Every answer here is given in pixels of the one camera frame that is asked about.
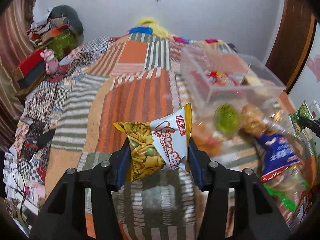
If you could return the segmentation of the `plastic bread loaf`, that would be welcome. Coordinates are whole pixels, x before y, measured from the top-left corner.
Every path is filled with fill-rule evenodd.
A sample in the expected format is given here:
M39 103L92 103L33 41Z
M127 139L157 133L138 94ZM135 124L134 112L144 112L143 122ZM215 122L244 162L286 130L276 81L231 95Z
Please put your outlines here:
M242 84L248 85L248 86L259 86L259 87L263 85L259 77L251 69L249 69L246 75L244 76Z

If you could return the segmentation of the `striped brown curtain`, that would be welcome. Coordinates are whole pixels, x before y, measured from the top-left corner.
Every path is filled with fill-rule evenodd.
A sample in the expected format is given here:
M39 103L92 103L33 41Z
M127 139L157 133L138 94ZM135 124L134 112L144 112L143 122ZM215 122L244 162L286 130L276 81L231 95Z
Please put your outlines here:
M13 71L34 48L27 37L36 0L1 0L1 151L14 142L23 106L15 97L20 87Z

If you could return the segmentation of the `yellow pillow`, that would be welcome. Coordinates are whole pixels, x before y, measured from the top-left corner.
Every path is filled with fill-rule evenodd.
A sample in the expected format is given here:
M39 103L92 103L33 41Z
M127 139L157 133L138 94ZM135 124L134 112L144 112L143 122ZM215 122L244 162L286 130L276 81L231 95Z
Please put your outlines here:
M161 26L154 18L145 17L139 20L136 24L137 27L148 27L152 29L154 36L165 38L167 40L173 40L173 35L170 31Z

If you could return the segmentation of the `yellow white cracker snack bag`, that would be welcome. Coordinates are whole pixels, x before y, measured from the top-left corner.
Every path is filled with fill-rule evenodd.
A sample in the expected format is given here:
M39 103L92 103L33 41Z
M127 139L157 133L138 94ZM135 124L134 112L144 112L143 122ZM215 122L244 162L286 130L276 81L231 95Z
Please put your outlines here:
M115 122L126 134L131 151L131 181L143 179L159 170L187 170L192 130L191 104L150 122Z

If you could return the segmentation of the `green jelly cup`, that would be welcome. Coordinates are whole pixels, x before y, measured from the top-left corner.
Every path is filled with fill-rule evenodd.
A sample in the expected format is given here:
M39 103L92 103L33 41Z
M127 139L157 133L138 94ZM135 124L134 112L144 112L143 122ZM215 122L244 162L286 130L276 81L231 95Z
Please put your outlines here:
M221 134L235 133L240 126L238 110L227 103L219 106L214 114L214 125Z

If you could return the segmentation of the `pink plush toy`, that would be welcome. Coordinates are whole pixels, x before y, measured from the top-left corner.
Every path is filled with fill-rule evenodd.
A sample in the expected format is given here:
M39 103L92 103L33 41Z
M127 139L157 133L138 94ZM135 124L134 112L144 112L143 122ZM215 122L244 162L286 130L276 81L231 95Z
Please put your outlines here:
M53 50L45 49L43 52L40 53L40 56L46 63L46 72L48 75L52 76L56 73L59 62L58 59L55 57Z

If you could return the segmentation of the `clear bag orange fried snacks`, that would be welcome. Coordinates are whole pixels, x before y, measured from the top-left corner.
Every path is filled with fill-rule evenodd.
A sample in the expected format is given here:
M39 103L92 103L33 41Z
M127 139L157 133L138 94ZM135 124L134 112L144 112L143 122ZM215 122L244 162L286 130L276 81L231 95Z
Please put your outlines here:
M221 154L222 143L226 139L216 130L211 121L194 122L191 137L197 148L206 152L209 157L217 157Z

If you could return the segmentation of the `red and black box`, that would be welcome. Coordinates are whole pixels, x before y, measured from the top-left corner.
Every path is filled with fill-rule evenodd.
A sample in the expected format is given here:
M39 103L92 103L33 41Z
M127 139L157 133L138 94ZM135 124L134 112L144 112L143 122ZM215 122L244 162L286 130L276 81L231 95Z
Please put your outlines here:
M20 89L30 87L41 74L46 73L46 63L41 56L43 52L42 48L35 50L12 71L14 80L17 81Z

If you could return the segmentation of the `red cartoon snack bag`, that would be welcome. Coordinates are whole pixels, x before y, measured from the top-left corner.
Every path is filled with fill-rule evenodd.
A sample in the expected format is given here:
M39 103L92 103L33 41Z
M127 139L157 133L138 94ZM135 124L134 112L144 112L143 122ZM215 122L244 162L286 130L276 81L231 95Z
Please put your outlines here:
M233 87L240 85L235 78L225 72L206 70L204 73L201 73L193 70L190 72L190 77L199 85L205 86Z

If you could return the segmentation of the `green patterned bag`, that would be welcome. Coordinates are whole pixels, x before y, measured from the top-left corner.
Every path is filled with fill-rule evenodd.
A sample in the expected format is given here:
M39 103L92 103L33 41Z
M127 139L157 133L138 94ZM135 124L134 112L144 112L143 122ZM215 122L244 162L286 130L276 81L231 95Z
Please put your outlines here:
M60 61L77 46L78 44L74 35L69 30L65 30L63 33L52 38L52 41L48 44L48 49L51 49L55 57Z

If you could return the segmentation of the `brown wooden door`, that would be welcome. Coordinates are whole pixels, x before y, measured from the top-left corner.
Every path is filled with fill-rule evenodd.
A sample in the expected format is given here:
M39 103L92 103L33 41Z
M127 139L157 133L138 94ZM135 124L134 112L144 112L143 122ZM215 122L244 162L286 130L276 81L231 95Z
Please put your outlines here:
M309 56L316 32L316 18L303 0L284 0L276 40L266 66L286 86L295 85Z

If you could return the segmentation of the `green wrapper snack pack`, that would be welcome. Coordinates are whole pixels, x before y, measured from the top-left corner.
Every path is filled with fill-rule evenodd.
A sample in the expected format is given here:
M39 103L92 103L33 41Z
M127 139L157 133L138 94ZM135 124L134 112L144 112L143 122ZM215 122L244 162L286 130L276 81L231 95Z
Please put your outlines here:
M296 211L297 205L295 204L295 202L287 197L283 192L270 188L266 185L264 187L271 196L278 197L287 210L291 212Z

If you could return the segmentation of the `clear bag golden crackers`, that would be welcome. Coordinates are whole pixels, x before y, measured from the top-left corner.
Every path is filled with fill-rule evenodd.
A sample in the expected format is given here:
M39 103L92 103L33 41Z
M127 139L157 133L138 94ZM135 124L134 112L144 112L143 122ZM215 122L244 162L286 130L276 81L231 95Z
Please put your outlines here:
M241 109L242 129L255 137L260 137L266 130L263 112L252 104L244 105Z

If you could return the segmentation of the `clear plastic storage bin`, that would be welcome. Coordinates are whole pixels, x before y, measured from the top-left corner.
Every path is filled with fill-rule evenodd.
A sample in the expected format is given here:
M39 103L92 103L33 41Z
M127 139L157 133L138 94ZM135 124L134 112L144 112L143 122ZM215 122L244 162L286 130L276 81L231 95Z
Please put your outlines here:
M196 116L211 116L223 104L241 109L276 101L285 85L257 58L210 48L183 47L181 76Z

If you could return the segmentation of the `blue red snack bag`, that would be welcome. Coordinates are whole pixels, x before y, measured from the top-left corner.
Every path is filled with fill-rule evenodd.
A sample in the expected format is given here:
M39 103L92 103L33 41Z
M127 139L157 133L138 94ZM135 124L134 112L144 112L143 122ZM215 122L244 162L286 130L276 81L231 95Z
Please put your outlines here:
M284 135L264 133L254 139L263 165L261 175L263 183L275 178L287 168L302 163Z

